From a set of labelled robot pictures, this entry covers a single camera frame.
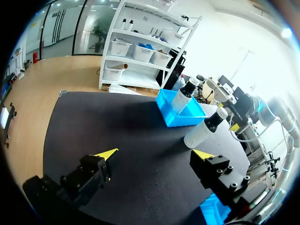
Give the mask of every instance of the wooden floor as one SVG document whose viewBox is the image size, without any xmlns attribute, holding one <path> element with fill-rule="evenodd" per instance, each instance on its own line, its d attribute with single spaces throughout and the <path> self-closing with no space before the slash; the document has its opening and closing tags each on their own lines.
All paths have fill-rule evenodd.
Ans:
<svg viewBox="0 0 300 225">
<path fill-rule="evenodd" d="M 20 187 L 34 175 L 43 176 L 44 140 L 60 90 L 103 92 L 98 89 L 96 74 L 101 59 L 101 56 L 71 56 L 42 60 L 31 64 L 25 77 L 13 84 L 4 105 L 9 110 L 13 102 L 18 114 L 8 130 L 9 149 L 4 149 Z M 157 95 L 157 91 L 145 89 L 137 92 Z"/>
</svg>

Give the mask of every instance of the white bottle on shelf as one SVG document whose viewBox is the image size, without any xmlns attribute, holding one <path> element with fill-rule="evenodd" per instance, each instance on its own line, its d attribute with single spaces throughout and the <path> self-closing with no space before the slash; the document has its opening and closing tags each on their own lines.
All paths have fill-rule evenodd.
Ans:
<svg viewBox="0 0 300 225">
<path fill-rule="evenodd" d="M 131 20 L 131 21 L 130 21 L 130 23 L 128 24 L 128 26 L 127 26 L 126 30 L 129 30 L 129 31 L 131 31 L 131 29 L 132 29 L 132 26 L 133 26 L 133 20 Z"/>
<path fill-rule="evenodd" d="M 124 29 L 125 24 L 126 24 L 126 19 L 123 19 L 123 21 L 122 21 L 122 23 L 121 23 L 121 26 L 120 26 L 120 29 L 121 29 L 121 30 Z"/>
</svg>

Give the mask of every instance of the white shelf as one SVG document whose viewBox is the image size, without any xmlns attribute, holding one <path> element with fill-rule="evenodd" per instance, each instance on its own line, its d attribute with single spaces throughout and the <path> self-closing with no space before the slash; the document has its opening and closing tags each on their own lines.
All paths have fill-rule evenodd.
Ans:
<svg viewBox="0 0 300 225">
<path fill-rule="evenodd" d="M 106 60 L 134 63 L 134 64 L 141 65 L 141 66 L 151 67 L 151 68 L 155 68 L 155 69 L 161 69 L 161 70 L 164 70 L 167 72 L 170 71 L 170 69 L 168 69 L 166 67 L 161 67 L 161 66 L 155 65 L 151 62 L 142 62 L 142 61 L 135 60 L 132 58 L 132 56 L 128 56 L 128 55 L 126 57 L 114 56 L 114 55 L 111 55 L 110 51 L 106 55 Z"/>
<path fill-rule="evenodd" d="M 121 30 L 121 29 L 113 29 L 112 31 L 113 33 L 119 33 L 119 34 L 127 34 L 127 35 L 131 35 L 131 36 L 135 36 L 138 38 L 142 38 L 148 41 L 153 41 L 155 43 L 158 43 L 160 45 L 166 46 L 168 48 L 174 49 L 178 52 L 180 52 L 180 49 L 174 45 L 171 45 L 169 43 L 166 43 L 165 41 L 161 41 L 160 39 L 157 39 L 155 37 L 149 36 L 149 35 L 144 35 L 144 34 L 140 34 L 140 33 L 136 33 L 133 31 L 129 31 L 129 30 Z"/>
<path fill-rule="evenodd" d="M 156 8 L 154 6 L 148 5 L 143 2 L 127 0 L 125 7 L 134 8 L 137 10 L 141 10 L 143 12 L 151 13 L 153 15 L 159 16 L 165 20 L 170 21 L 170 22 L 176 24 L 177 26 L 188 27 L 190 29 L 193 29 L 192 26 L 190 26 L 187 22 L 181 20 L 180 18 L 178 18 L 166 11 L 163 11 L 162 9 Z"/>
<path fill-rule="evenodd" d="M 122 73 L 122 77 L 119 81 L 106 81 L 103 80 L 102 83 L 105 84 L 118 84 L 118 85 L 127 85 L 141 88 L 151 88 L 160 90 L 160 86 L 154 77 L 144 75 L 142 73 L 137 73 L 129 70 L 125 70 Z"/>
</svg>

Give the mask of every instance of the glass door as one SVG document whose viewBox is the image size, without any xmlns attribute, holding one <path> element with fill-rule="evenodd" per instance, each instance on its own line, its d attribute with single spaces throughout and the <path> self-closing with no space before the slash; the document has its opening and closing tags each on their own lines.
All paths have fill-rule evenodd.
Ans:
<svg viewBox="0 0 300 225">
<path fill-rule="evenodd" d="M 119 2 L 88 0 L 77 28 L 74 54 L 102 55 L 106 36 Z"/>
<path fill-rule="evenodd" d="M 58 0 L 50 5 L 42 37 L 42 58 L 72 55 L 73 38 L 84 0 Z"/>
</svg>

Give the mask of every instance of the glass wall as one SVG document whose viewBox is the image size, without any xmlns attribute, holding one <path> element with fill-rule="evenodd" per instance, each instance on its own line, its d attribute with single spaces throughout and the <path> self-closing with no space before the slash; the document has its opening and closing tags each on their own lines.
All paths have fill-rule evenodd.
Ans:
<svg viewBox="0 0 300 225">
<path fill-rule="evenodd" d="M 46 17 L 42 58 L 72 55 L 77 21 L 85 0 L 58 0 L 51 4 Z"/>
<path fill-rule="evenodd" d="M 46 5 L 26 29 L 26 60 L 32 61 L 33 52 L 38 59 L 102 55 L 118 5 L 118 0 L 56 0 Z"/>
<path fill-rule="evenodd" d="M 88 0 L 80 18 L 74 54 L 102 55 L 106 36 L 118 2 Z"/>
</svg>

